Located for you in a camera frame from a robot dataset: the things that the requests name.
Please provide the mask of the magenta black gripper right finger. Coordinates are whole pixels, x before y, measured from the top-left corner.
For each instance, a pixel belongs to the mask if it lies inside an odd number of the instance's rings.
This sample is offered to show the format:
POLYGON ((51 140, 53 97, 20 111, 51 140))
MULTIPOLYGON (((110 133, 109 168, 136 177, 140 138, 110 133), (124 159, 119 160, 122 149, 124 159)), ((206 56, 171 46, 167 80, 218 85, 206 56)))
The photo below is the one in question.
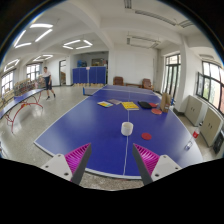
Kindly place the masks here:
POLYGON ((144 185, 181 170, 181 167, 168 155, 159 156, 138 144, 133 144, 132 154, 144 185))

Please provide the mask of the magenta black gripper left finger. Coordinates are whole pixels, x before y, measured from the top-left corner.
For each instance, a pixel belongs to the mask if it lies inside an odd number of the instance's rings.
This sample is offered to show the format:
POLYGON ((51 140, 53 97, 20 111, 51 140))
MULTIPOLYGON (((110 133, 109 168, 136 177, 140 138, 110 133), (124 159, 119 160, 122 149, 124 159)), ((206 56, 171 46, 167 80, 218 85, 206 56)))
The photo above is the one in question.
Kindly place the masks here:
POLYGON ((79 185, 91 153, 91 144, 87 143, 66 155, 56 154, 47 163, 42 165, 41 168, 79 185))

